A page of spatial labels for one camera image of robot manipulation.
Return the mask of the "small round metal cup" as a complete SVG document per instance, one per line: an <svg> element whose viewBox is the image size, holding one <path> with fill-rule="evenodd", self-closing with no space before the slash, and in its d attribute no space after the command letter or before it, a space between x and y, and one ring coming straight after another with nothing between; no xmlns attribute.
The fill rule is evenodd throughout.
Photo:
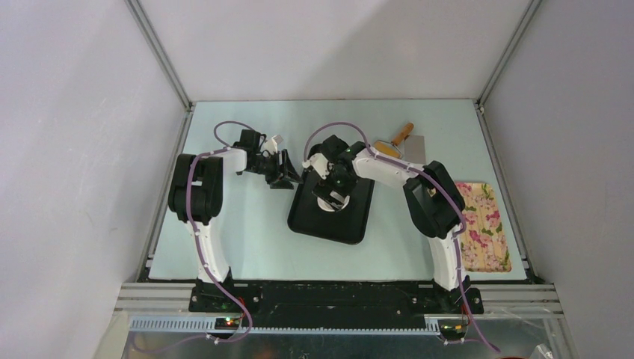
<svg viewBox="0 0 634 359"><path fill-rule="evenodd" d="M326 203L332 211L340 210L346 205L346 197L342 197L336 191L331 191L329 194L323 194L320 197L321 201Z"/></svg>

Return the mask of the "black baking tray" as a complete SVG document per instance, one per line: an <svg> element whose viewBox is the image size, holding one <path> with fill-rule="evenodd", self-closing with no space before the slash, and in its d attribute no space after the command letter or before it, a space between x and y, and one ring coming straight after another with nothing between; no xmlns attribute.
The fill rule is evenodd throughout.
<svg viewBox="0 0 634 359"><path fill-rule="evenodd" d="M339 212L328 212L318 205L318 198L312 193L319 176L305 170L302 180L287 218L289 229L347 245L360 243L366 232L375 182L360 179L350 195L348 205Z"/></svg>

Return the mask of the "wooden dough roller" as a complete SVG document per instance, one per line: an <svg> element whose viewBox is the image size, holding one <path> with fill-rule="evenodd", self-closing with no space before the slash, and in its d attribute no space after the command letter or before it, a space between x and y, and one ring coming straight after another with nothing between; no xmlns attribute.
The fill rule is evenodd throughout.
<svg viewBox="0 0 634 359"><path fill-rule="evenodd" d="M391 140L376 140L373 147L383 155L401 159L403 153L399 146L410 136L414 126L415 125L411 122L406 123Z"/></svg>

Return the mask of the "white dough ball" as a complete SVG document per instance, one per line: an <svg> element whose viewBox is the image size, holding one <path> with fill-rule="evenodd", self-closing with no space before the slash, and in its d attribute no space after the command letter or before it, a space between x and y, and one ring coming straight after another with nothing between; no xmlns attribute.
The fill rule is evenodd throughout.
<svg viewBox="0 0 634 359"><path fill-rule="evenodd" d="M338 212L338 211L344 209L348 205L348 203L349 203L349 199L346 198L342 208L341 209L337 209L337 208L331 206L329 203L323 201L321 198L317 198L318 207L321 210L325 211L325 212Z"/></svg>

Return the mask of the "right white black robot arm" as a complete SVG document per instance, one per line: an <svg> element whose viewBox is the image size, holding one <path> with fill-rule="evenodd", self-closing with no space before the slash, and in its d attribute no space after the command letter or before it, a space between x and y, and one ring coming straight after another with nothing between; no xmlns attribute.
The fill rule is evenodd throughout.
<svg viewBox="0 0 634 359"><path fill-rule="evenodd" d="M348 145L332 135L314 154L304 154L302 166L317 175L313 195L330 212L339 212L351 202L352 191L361 180L400 188L412 223L429 241L434 282L440 286L434 293L437 307L453 313L464 304L459 287L464 270L455 240L464 228L465 202L443 164L405 162L362 141Z"/></svg>

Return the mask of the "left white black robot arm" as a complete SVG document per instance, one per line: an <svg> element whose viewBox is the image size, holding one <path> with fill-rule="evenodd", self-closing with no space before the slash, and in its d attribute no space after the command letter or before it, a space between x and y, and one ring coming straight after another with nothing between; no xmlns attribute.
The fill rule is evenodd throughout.
<svg viewBox="0 0 634 359"><path fill-rule="evenodd" d="M232 145L199 155L177 156L168 192L168 209L185 224L196 246L197 279L213 283L207 301L218 311L235 305L236 291L223 283L230 276L214 220L224 204L224 178L244 172L260 175L271 189L292 190L303 180L293 166L288 150L280 147L283 139L267 137L255 129L241 131Z"/></svg>

